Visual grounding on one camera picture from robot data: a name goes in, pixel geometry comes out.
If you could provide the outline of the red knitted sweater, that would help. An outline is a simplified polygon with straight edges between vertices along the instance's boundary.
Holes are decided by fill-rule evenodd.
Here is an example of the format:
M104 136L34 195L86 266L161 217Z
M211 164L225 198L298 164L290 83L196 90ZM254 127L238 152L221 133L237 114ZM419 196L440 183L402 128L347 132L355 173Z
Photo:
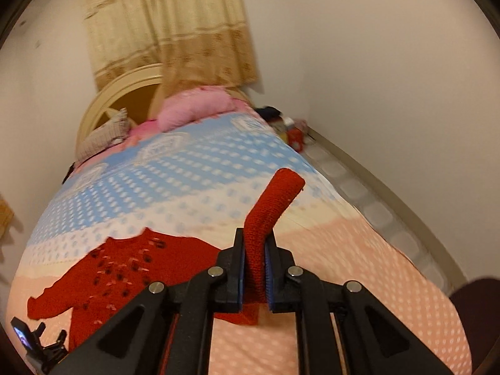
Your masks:
M305 185L288 168L279 169L246 216L243 237L247 294L239 313L216 318L237 325L258 324L266 301L264 240ZM69 349L93 335L105 322L154 281L185 283L216 263L219 248L194 237L177 237L145 228L136 237L112 237L91 250L52 286L27 301L31 320L55 318L71 311Z

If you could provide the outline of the blue pink dotted bedsheet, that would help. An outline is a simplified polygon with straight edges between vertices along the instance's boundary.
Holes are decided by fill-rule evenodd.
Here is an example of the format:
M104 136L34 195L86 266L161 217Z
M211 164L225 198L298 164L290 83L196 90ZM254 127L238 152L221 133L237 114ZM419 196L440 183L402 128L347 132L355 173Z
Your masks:
M455 374L472 360L449 298L387 243L362 214L263 121L230 112L168 133L142 131L79 167L60 187L28 240L7 302L8 318L41 313L52 341L89 301L94 279L105 287L129 278L95 268L68 272L104 242L123 244L145 228L204 248L231 246L236 229L280 168L305 186L275 226L280 247L331 283L359 281Z

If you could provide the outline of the beige side curtain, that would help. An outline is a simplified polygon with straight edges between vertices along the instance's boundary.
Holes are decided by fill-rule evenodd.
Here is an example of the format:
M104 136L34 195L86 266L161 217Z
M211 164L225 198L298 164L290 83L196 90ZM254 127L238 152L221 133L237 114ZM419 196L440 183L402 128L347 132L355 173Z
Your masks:
M3 237L13 219L13 210L8 203L0 197L0 237Z

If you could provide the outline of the clutter pile beside bed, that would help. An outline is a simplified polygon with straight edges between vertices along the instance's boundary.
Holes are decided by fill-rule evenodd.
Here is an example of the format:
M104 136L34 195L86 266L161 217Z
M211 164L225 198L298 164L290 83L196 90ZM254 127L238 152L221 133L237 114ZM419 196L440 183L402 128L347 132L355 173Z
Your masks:
M304 119L291 118L275 107L257 107L254 110L297 153L301 153L308 136L308 124Z

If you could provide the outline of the pink pillow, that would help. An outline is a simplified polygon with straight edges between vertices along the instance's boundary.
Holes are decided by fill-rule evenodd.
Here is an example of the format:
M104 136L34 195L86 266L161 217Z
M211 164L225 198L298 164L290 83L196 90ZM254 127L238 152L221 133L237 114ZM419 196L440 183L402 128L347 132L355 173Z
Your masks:
M156 120L162 132L169 132L204 118L251 109L223 86L199 86L165 98Z

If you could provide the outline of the grey striped pillow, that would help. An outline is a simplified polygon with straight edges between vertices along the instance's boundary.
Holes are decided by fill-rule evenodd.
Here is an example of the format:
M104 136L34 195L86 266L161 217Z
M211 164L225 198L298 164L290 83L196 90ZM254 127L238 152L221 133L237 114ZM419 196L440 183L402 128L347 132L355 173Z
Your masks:
M76 148L75 161L83 163L116 142L123 141L131 128L126 108L122 108L105 124L93 130Z

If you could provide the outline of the cream wooden headboard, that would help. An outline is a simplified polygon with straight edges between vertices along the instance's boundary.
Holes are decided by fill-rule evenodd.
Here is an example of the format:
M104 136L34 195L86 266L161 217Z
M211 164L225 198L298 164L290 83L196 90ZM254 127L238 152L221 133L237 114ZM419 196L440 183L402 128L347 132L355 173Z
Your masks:
M127 109L131 128L156 119L163 100L162 65L149 64L130 70L107 84L85 112L76 136L76 146L96 128L105 124L122 108ZM225 87L230 95L245 101L253 110L248 96L236 87Z

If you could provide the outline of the beige patterned window curtain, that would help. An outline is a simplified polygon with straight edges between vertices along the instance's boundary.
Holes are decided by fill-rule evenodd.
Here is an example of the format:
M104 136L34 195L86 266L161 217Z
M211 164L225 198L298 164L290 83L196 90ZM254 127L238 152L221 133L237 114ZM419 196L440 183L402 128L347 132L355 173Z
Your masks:
M162 66L166 93L258 80L243 0L83 0L98 89L141 66Z

